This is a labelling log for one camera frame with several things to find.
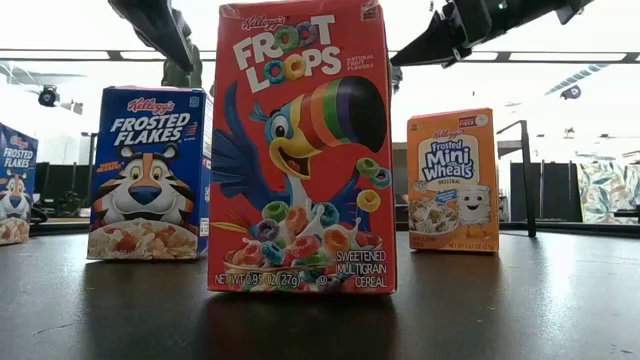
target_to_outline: red cereal box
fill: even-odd
[[[224,5],[217,49],[209,289],[395,291],[380,6]]]

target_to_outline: colorful cereal rings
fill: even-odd
[[[356,198],[358,207],[366,212],[374,212],[380,207],[380,195],[373,190],[363,190]]]
[[[231,261],[235,265],[258,265],[262,259],[262,245],[253,241],[248,243],[244,249],[236,251]]]
[[[295,49],[304,48],[311,45],[318,37],[318,27],[308,21],[303,21],[295,27],[290,25],[282,26],[273,35],[274,45],[288,54]],[[264,66],[264,78],[272,85],[282,84],[286,79],[296,80],[301,78],[307,70],[307,62],[299,54],[292,54],[284,61],[274,59]]]
[[[282,84],[286,79],[296,80],[301,78],[307,71],[307,62],[301,55],[293,54],[284,61],[273,59],[264,66],[264,78],[269,80],[271,85]]]
[[[324,233],[322,245],[331,256],[336,256],[338,252],[349,251],[350,242],[345,233],[337,229],[331,229]]]
[[[284,261],[282,261],[282,266],[291,266],[295,259],[295,256],[291,253],[291,248],[286,248],[284,250]]]
[[[260,242],[275,241],[280,234],[280,226],[275,220],[262,220],[258,223],[255,233],[256,239]]]
[[[271,219],[275,222],[280,222],[287,218],[289,213],[289,205],[284,201],[272,201],[262,209],[262,218]]]
[[[391,186],[391,171],[380,168],[380,172],[376,176],[369,178],[369,180],[371,180],[373,187],[384,190]]]
[[[338,212],[338,209],[335,207],[335,205],[328,202],[319,203],[313,207],[313,210],[311,210],[312,219],[316,217],[318,206],[320,205],[324,207],[324,212],[320,217],[320,225],[322,225],[323,228],[335,225],[340,221],[340,213]]]
[[[287,229],[294,234],[299,234],[307,226],[307,211],[302,206],[294,206],[289,210],[289,216],[285,220]]]
[[[275,46],[287,54],[297,48],[313,44],[318,37],[318,27],[311,25],[308,21],[303,21],[295,27],[290,25],[282,26],[273,37],[275,38]]]
[[[309,284],[315,284],[316,280],[318,280],[320,276],[324,275],[324,269],[309,269],[301,272],[300,275],[302,281]]]
[[[370,232],[358,231],[358,233],[356,234],[356,243],[361,248],[367,246],[373,246],[375,248],[376,246],[380,245],[381,242],[382,239],[380,239],[380,236],[372,234]]]
[[[373,178],[380,173],[380,165],[371,158],[361,158],[356,163],[356,169],[360,175]]]
[[[273,265],[282,265],[286,257],[284,250],[273,241],[262,243],[262,255]]]
[[[301,236],[293,242],[291,255],[296,259],[305,259],[312,256],[320,248],[320,240],[314,235]]]

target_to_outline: orange cereal box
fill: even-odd
[[[411,248],[497,252],[491,109],[413,117],[407,157]]]
[[[378,3],[224,5],[217,49],[209,289],[395,291]]]

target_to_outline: metal pole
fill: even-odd
[[[531,198],[531,192],[529,191],[529,185],[527,175],[529,174],[529,168],[531,167],[531,153],[529,147],[529,131],[527,130],[527,121],[520,120],[521,138],[522,138],[522,173],[524,174],[524,196],[525,204],[527,207],[527,232],[529,237],[536,236],[536,216],[535,209],[533,207],[533,199]]]
[[[93,151],[94,151],[94,139],[98,136],[96,133],[91,133],[89,137],[89,175],[87,181],[87,206],[91,206],[91,181],[93,180]]]
[[[44,185],[42,186],[42,194],[40,194],[43,205],[44,205],[44,196],[47,193],[47,187],[49,185],[49,168],[51,167],[50,163],[46,162],[45,164],[47,164],[47,166],[45,167],[45,171],[44,171]]]
[[[544,159],[540,161],[540,219],[544,219]]]
[[[571,204],[571,168],[573,167],[573,161],[569,160],[569,203]]]
[[[78,165],[77,162],[73,162],[73,171],[71,172],[71,191],[75,191],[76,190],[76,166]]]

